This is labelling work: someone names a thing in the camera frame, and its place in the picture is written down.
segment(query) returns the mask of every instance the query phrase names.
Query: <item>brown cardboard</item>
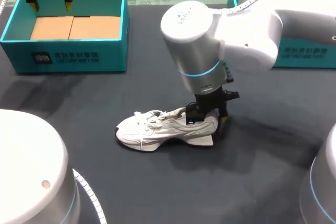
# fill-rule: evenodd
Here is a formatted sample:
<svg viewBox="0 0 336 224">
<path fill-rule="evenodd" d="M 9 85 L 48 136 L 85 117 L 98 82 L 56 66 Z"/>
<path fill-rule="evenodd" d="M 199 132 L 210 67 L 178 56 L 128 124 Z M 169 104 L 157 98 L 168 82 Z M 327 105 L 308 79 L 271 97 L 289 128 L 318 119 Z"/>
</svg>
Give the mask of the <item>brown cardboard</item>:
<svg viewBox="0 0 336 224">
<path fill-rule="evenodd" d="M 73 17 L 38 17 L 31 40 L 68 39 Z"/>
<path fill-rule="evenodd" d="M 120 17 L 75 17 L 69 39 L 119 39 Z"/>
</svg>

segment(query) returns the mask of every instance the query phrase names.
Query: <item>white sneaker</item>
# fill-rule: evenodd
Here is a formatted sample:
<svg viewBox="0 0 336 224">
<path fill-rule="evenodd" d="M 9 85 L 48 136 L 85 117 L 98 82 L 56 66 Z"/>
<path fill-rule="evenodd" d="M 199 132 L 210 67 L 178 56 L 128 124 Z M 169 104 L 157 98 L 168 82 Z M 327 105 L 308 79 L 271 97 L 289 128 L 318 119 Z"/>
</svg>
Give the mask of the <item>white sneaker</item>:
<svg viewBox="0 0 336 224">
<path fill-rule="evenodd" d="M 218 115 L 212 110 L 203 122 L 186 125 L 185 108 L 171 112 L 159 110 L 135 112 L 116 128 L 116 137 L 129 148 L 151 152 L 170 138 L 180 138 L 192 145 L 213 145 L 212 134 L 218 126 Z"/>
</svg>

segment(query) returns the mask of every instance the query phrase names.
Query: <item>teal box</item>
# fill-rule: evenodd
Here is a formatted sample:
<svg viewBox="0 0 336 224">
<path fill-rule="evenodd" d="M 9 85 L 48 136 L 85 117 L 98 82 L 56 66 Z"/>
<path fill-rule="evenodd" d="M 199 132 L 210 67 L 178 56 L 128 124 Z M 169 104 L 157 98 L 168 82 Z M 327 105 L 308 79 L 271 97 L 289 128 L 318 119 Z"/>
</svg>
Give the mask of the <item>teal box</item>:
<svg viewBox="0 0 336 224">
<path fill-rule="evenodd" d="M 127 0 L 38 0 L 35 12 L 17 0 L 0 39 L 18 73 L 126 71 L 129 11 Z M 119 39 L 29 40 L 37 17 L 118 16 Z"/>
<path fill-rule="evenodd" d="M 227 7 L 237 6 L 239 0 L 227 0 Z M 336 46 L 302 39 L 283 38 L 280 42 L 275 68 L 336 68 Z"/>
</svg>

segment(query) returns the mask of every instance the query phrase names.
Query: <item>shoe sole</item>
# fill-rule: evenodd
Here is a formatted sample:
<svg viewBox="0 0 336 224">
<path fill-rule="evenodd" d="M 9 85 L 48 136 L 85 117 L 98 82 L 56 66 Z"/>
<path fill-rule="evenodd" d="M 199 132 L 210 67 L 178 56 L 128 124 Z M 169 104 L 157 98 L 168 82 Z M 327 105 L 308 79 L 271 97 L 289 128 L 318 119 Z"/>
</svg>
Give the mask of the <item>shoe sole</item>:
<svg viewBox="0 0 336 224">
<path fill-rule="evenodd" d="M 127 146 L 128 148 L 131 148 L 131 149 L 134 149 L 134 150 L 137 150 L 137 151 L 143 151 L 143 152 L 154 152 L 157 148 L 160 147 L 161 144 L 163 144 L 164 142 L 166 142 L 169 139 L 171 139 L 171 138 L 168 138 L 168 139 L 166 139 L 162 142 L 153 142 L 153 143 L 150 143 L 150 144 L 142 144 L 142 148 L 141 148 L 140 145 L 131 145 L 131 144 L 124 143 L 120 139 L 118 139 L 118 140 L 120 141 L 120 143 Z M 196 138 L 191 138 L 190 136 L 188 136 L 186 138 L 180 138 L 180 139 L 183 140 L 185 143 L 187 143 L 189 145 L 197 145 L 197 146 L 213 146 L 214 145 L 212 135 L 201 136 L 201 137 L 196 137 Z"/>
</svg>

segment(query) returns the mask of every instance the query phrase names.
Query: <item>cardboard box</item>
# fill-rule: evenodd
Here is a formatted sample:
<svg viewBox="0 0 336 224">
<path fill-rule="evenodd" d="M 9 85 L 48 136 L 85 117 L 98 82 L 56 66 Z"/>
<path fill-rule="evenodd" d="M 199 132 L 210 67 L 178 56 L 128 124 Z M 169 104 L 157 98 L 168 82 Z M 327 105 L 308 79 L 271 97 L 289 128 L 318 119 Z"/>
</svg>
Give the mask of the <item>cardboard box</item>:
<svg viewBox="0 0 336 224">
<path fill-rule="evenodd" d="M 227 7 L 239 0 L 227 0 Z M 336 46 L 302 39 L 282 38 L 275 68 L 336 68 Z"/>
<path fill-rule="evenodd" d="M 126 71 L 127 0 L 73 0 L 69 12 L 64 0 L 38 3 L 17 0 L 0 39 L 16 72 Z"/>
</svg>

